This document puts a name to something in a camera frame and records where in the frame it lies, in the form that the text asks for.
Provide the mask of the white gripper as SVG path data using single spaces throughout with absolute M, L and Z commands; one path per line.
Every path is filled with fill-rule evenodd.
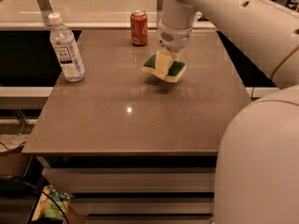
M 158 78 L 164 79 L 168 74 L 169 67 L 173 60 L 181 61 L 182 52 L 187 45 L 189 36 L 192 32 L 193 21 L 179 18 L 161 18 L 158 22 L 157 38 L 159 43 L 171 50 L 160 49 L 156 52 L 155 72 Z

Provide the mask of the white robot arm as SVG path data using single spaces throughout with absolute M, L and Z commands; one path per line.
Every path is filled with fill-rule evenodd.
M 299 15 L 270 0 L 164 0 L 163 45 L 182 49 L 201 12 L 269 78 L 229 123 L 215 171 L 213 224 L 299 223 Z

